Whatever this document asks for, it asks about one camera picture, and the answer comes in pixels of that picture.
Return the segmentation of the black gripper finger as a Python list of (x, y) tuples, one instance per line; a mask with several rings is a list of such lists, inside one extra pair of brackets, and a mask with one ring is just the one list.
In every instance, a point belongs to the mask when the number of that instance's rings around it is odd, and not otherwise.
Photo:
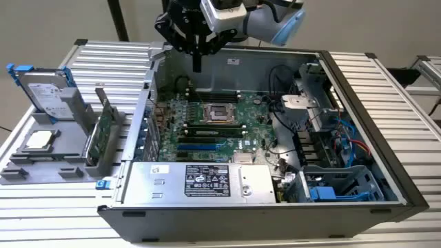
[(202, 70), (202, 56), (215, 54), (237, 35), (237, 29), (219, 32), (209, 41), (206, 35), (200, 35), (196, 48), (196, 72)]
[(168, 12), (157, 16), (154, 29), (178, 52), (185, 52), (186, 54), (192, 55), (192, 69), (193, 72), (197, 72), (197, 51), (194, 35), (190, 33), (182, 36), (176, 31)]

